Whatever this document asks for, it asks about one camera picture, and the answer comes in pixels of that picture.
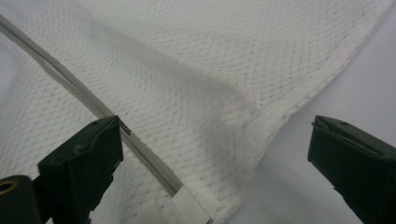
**quilted fabric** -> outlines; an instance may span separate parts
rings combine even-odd
[[[224,223],[277,131],[339,74],[393,2],[9,0],[0,13],[120,115]],[[0,176],[35,177],[36,163],[95,117],[3,35],[0,49]],[[137,223],[152,199],[166,222],[182,222],[125,150],[93,223]]]

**zipper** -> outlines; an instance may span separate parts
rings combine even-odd
[[[114,113],[81,83],[66,67],[49,53],[40,48],[31,38],[0,14],[0,33],[13,41],[41,65],[41,67],[64,88],[78,98],[91,112],[100,118],[113,116]],[[120,123],[123,142],[143,162],[172,197],[181,189],[183,183],[172,170],[155,155],[131,130]]]

